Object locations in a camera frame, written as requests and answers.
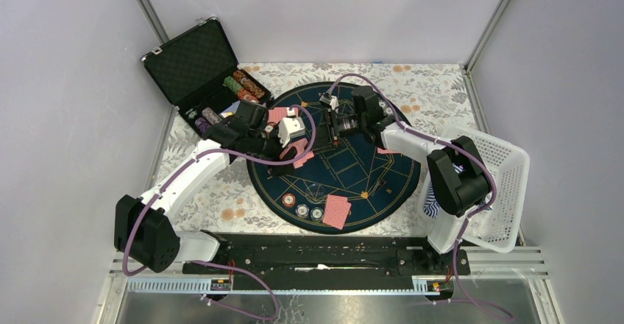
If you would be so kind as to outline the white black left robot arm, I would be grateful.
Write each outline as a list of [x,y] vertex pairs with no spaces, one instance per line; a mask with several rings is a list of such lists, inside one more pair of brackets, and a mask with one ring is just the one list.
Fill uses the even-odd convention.
[[139,197],[124,195],[116,203],[113,245],[123,254],[121,268],[126,276],[146,269],[162,272],[175,261],[196,262],[212,273],[226,268],[227,251],[214,236],[204,231],[176,232],[173,223],[191,198],[234,157],[274,167],[300,161],[298,155],[287,160],[279,156],[288,143],[305,134],[302,118],[309,112],[292,105],[268,138],[255,137],[252,130],[263,129],[266,119],[255,123],[253,114],[265,110],[261,105],[242,102],[234,115],[212,127],[224,137],[201,140],[165,180]]

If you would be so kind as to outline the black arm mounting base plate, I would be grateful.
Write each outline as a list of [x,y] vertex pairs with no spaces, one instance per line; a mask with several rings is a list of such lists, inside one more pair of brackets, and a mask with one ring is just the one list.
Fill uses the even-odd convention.
[[218,268],[187,261],[173,263],[167,275],[224,275],[234,289],[259,289],[240,267],[273,290],[404,290],[414,276],[448,281],[468,275],[465,251],[439,255],[424,237],[313,236],[220,233],[214,259]]

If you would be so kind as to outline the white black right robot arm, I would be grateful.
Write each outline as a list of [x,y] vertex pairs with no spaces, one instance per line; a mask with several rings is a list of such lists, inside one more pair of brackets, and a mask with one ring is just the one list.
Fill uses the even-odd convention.
[[451,264],[449,252],[465,231],[467,212],[495,190],[491,173],[471,138],[462,135],[444,141],[409,127],[393,104],[370,86],[357,86],[351,95],[353,112],[343,116],[338,114],[338,97],[331,89],[319,95],[332,138],[360,133],[376,147],[426,165],[440,210],[428,235],[431,248],[423,252],[422,264],[433,274],[443,272]]

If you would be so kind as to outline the red backed card bottom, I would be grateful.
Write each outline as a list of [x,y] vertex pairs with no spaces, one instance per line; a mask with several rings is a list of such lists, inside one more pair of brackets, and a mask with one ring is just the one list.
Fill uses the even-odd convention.
[[322,222],[326,225],[332,226],[341,230],[344,227],[344,222],[337,218],[336,215],[336,201],[338,199],[338,195],[327,195],[326,203],[325,203],[325,216]]
[[350,213],[351,203],[346,197],[338,197],[336,201],[336,215],[342,222],[346,220]]

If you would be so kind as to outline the red backed card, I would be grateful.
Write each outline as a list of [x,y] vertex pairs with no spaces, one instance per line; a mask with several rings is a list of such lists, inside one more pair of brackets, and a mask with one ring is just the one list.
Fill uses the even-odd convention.
[[377,153],[381,154],[381,155],[388,155],[388,154],[399,154],[399,152],[391,150],[391,149],[383,149],[378,147],[377,148]]
[[346,220],[350,213],[351,203],[346,197],[338,197],[336,201],[336,215],[342,222]]
[[299,114],[298,108],[277,107],[269,110],[268,124],[278,124],[284,118],[297,117]]
[[344,227],[344,222],[337,218],[336,215],[336,201],[338,199],[338,195],[327,195],[326,203],[325,203],[325,216],[322,222],[326,225],[332,226],[341,230]]

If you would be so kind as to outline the blue yellow chip stack bottom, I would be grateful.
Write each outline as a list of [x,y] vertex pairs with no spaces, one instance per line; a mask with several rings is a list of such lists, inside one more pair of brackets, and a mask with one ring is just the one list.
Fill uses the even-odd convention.
[[310,210],[309,216],[311,218],[311,221],[313,222],[322,222],[325,216],[325,210],[319,207],[312,208]]

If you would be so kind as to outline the red chip stack bottom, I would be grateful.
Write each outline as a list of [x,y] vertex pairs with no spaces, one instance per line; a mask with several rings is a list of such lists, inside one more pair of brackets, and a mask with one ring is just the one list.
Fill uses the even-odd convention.
[[282,204],[286,208],[293,208],[297,204],[297,198],[294,194],[286,193],[282,196]]

